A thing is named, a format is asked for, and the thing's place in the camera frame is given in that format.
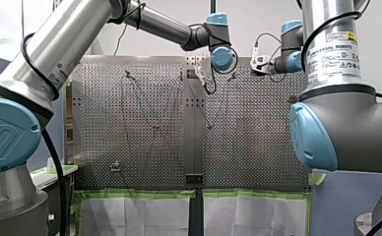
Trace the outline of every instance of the pegboard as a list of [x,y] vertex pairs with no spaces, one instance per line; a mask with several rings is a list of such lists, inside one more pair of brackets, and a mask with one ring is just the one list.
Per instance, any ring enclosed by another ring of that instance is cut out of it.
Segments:
[[203,188],[305,191],[309,169],[288,128],[303,76],[275,83],[281,75],[252,76],[240,58],[234,77],[217,75],[218,92],[204,95],[190,68],[182,57],[83,60],[73,78],[76,188],[185,189],[194,173]]
[[257,77],[242,59],[234,77],[217,76],[217,84],[206,102],[205,188],[305,191],[309,169],[294,156],[288,121],[303,74]]
[[182,65],[107,58],[78,67],[78,189],[185,188]]

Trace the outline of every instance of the white sheet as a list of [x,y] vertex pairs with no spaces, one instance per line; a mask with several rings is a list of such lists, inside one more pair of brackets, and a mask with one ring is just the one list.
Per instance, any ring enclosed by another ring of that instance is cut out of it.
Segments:
[[189,199],[89,199],[81,236],[188,236]]
[[307,200],[204,198],[205,236],[306,236]]

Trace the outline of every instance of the silver robot arm segment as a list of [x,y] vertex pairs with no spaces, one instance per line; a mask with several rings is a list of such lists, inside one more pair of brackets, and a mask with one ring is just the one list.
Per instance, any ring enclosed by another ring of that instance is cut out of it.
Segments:
[[[366,0],[353,0],[354,8],[358,11],[365,1]],[[255,74],[263,76],[302,71],[301,47],[304,43],[302,21],[295,20],[284,23],[281,30],[281,42],[281,56],[277,56],[271,60],[270,56],[259,56],[258,43],[255,44],[251,60],[252,71]]]
[[19,53],[0,75],[0,235],[48,234],[47,195],[36,192],[26,162],[53,115],[52,100],[109,20],[125,20],[184,50],[209,46],[212,65],[219,70],[230,67],[233,54],[225,14],[188,27],[147,7],[126,15],[137,7],[130,0],[63,1],[22,44],[27,53]]
[[[382,173],[382,96],[361,79],[353,0],[303,0],[307,89],[289,115],[292,145],[306,166],[330,171]],[[382,235],[382,197],[355,236]]]

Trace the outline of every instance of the white panel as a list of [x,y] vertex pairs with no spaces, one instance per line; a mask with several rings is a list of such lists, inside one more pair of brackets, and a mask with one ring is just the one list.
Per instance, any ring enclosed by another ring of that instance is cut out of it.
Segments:
[[21,39],[22,29],[22,0],[1,0],[0,39]]
[[[210,1],[208,0],[147,0],[143,2],[146,2],[147,6],[185,25],[201,24],[210,15]],[[104,27],[98,37],[103,54],[113,54],[117,39],[123,29],[124,25],[107,24]],[[198,50],[188,54],[203,55],[206,50]],[[120,48],[117,53],[117,55],[131,56],[177,56],[186,54],[177,44],[144,31],[136,31],[132,27],[127,28],[120,41]]]
[[[280,37],[281,25],[300,20],[301,11],[295,0],[218,0],[218,11],[226,12],[230,23],[230,40],[241,57],[252,56],[256,37],[270,32]],[[259,40],[259,54],[271,55],[278,43],[265,36]]]
[[25,35],[37,32],[50,17],[53,10],[53,0],[23,0],[25,15]]
[[382,92],[382,0],[371,1],[356,28],[362,78]]

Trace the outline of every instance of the metal frame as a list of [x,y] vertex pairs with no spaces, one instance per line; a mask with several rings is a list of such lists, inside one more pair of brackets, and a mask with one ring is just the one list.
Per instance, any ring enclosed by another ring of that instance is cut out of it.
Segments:
[[[113,57],[113,56],[87,56],[82,60],[83,63],[105,63],[108,65],[118,65],[118,64],[169,64],[169,63],[180,63],[183,65],[183,80],[184,80],[184,169],[185,175],[184,181],[185,188],[187,189],[201,189],[201,188],[251,188],[251,189],[270,189],[277,191],[309,191],[308,186],[308,174],[310,169],[303,168],[303,184],[302,186],[271,186],[263,185],[262,183],[257,185],[244,185],[244,186],[208,186],[203,181],[204,179],[204,161],[205,161],[205,146],[206,146],[206,107],[210,105],[209,96],[206,97],[204,89],[201,87],[201,82],[198,79],[187,78],[187,71],[193,70],[194,65],[203,60],[203,57],[198,56],[188,56],[188,57]],[[249,65],[249,58],[240,58],[240,65]],[[73,97],[74,97],[74,156],[82,156],[83,150],[80,144],[81,140],[81,105],[83,101],[81,100],[81,89],[82,89],[82,72],[76,70],[73,74]],[[225,76],[217,76],[218,80],[224,80]],[[262,80],[255,77],[250,77],[249,80]]]

